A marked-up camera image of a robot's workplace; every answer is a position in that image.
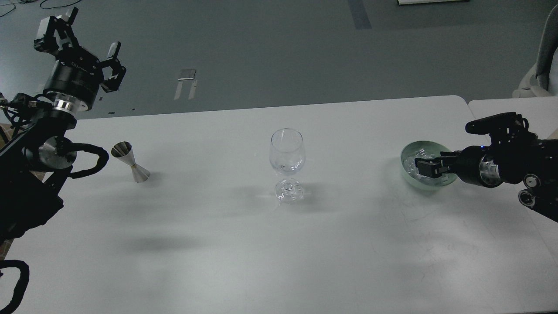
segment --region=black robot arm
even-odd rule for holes
[[[558,140],[539,140],[528,121],[515,112],[467,123],[470,134],[490,136],[489,146],[440,152],[434,159],[416,158],[421,175],[438,178],[455,173],[464,182],[494,188],[523,182],[521,204],[558,222]]]
[[[61,94],[76,97],[80,100],[78,110],[84,111],[93,107],[99,86],[107,93],[118,90],[126,68],[118,60],[120,42],[112,43],[104,61],[79,45],[71,28],[77,14],[78,9],[74,7],[66,15],[43,19],[33,46],[35,50],[56,58],[43,94],[52,101]],[[111,68],[112,71],[107,79],[103,74],[104,68]]]

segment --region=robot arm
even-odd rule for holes
[[[434,159],[416,158],[415,165],[430,178],[455,173],[466,183],[487,188],[523,182],[519,202],[558,222],[558,140],[539,140],[528,129],[527,119],[515,112],[471,121],[466,132],[488,134],[490,146],[443,151]]]
[[[73,8],[66,15],[50,16],[40,23],[34,48],[56,59],[43,94],[31,97],[20,93],[11,102],[0,94],[0,108],[6,115],[14,114],[11,121],[15,127],[13,139],[0,149],[0,243],[45,224],[63,207],[58,193],[66,180],[94,174],[108,161],[104,149],[72,143],[64,137],[67,130],[76,126],[75,114],[93,107],[99,87],[106,92],[117,91],[126,73],[117,58],[120,42],[112,44],[105,61],[99,61],[79,45],[71,28],[77,12]],[[105,79],[103,68],[108,67],[112,75]],[[51,102],[39,101],[42,96]],[[20,120],[14,125],[16,116]],[[98,155],[97,164],[72,173],[77,151]],[[30,171],[52,175],[42,182]]]

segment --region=black cable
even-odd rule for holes
[[[27,4],[27,3],[37,2],[37,1],[39,1],[39,0],[18,0],[16,3],[18,3],[18,4]],[[10,1],[9,3],[6,3],[6,4],[0,4],[0,7],[9,6],[10,4],[13,5],[13,8],[12,8],[11,10],[9,10],[8,12],[6,12],[6,13],[0,15],[0,17],[3,17],[3,16],[5,16],[5,15],[7,15],[8,13],[12,12],[13,10],[15,10],[15,9],[16,9],[16,3],[13,3],[12,1]]]
[[[68,151],[84,151],[86,153],[91,153],[91,154],[95,154],[95,155],[99,156],[99,158],[97,159],[97,164],[93,168],[70,173],[68,175],[68,177],[72,178],[72,179],[79,179],[79,178],[87,177],[88,175],[92,175],[92,174],[95,174],[95,173],[101,171],[101,169],[103,169],[105,167],[105,165],[107,164],[108,159],[109,159],[109,156],[108,156],[108,153],[107,153],[106,150],[104,150],[101,147],[91,145],[91,144],[73,143],[73,144],[70,144],[68,147],[64,148],[63,150],[66,151],[66,152],[68,152]]]
[[[56,8],[65,8],[65,7],[73,6],[74,4],[76,4],[76,3],[78,3],[78,2],[81,2],[81,0],[77,0],[77,1],[74,2],[74,3],[66,4],[66,5],[64,5],[64,6],[45,8],[45,7],[42,6],[42,4],[45,3],[45,2],[47,2],[47,1],[49,1],[49,0],[43,0],[43,1],[39,4],[39,6],[40,6],[41,8],[43,8],[43,9],[45,9],[45,10],[49,10],[49,9],[56,9]]]
[[[526,118],[522,118],[521,120],[523,121],[525,130],[529,130],[529,121],[527,121]]]
[[[16,9],[16,5],[15,5],[14,3],[12,3],[12,2],[10,2],[10,3],[8,3],[8,4],[3,4],[2,6],[9,6],[10,4],[13,5],[13,8],[12,8],[11,10],[9,10],[8,12],[6,12],[6,13],[0,15],[0,17],[6,16],[6,15],[8,15],[8,13],[10,13],[10,12],[12,12],[13,10]]]
[[[29,284],[29,265],[20,260],[3,260],[0,261],[0,269],[2,268],[17,268],[20,270],[20,278],[13,289],[12,300],[5,308],[0,310],[0,314],[11,314],[20,306],[27,284]]]

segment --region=wine glass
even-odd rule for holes
[[[280,129],[271,136],[270,163],[278,174],[291,176],[300,171],[306,160],[302,135],[294,129]],[[280,202],[291,203],[302,199],[300,182],[289,178],[275,185]]]

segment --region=glass base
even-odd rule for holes
[[[275,185],[275,195],[281,203],[292,203],[302,199],[302,186],[297,180],[286,179]]]

